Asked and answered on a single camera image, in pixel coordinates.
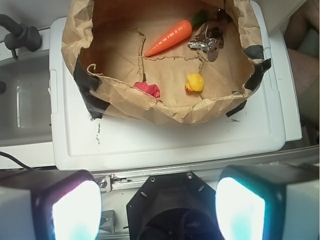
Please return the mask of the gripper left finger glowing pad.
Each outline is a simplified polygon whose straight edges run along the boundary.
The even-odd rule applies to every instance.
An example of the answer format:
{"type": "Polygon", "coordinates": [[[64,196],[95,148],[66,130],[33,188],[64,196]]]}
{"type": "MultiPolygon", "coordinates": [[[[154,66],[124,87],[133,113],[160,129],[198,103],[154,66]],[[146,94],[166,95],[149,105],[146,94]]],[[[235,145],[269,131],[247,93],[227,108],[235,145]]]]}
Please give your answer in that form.
{"type": "Polygon", "coordinates": [[[0,173],[2,240],[94,240],[101,214],[100,188],[87,170],[0,173]]]}

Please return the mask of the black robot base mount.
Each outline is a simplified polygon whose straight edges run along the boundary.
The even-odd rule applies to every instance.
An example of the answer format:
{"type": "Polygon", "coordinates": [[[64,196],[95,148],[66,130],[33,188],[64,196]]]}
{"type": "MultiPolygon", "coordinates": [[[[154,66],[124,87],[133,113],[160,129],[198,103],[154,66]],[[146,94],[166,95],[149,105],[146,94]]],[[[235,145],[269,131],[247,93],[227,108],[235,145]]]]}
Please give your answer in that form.
{"type": "Polygon", "coordinates": [[[216,191],[193,172],[151,175],[126,205],[132,240],[222,240],[216,191]]]}

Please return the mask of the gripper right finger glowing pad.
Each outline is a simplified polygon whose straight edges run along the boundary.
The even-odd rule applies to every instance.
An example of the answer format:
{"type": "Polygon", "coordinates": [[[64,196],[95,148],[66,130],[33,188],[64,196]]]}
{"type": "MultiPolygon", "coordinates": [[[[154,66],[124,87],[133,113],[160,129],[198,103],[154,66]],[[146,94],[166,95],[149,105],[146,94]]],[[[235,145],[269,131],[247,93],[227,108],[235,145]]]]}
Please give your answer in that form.
{"type": "Polygon", "coordinates": [[[216,186],[215,208],[226,240],[318,240],[320,168],[229,165],[216,186]]]}

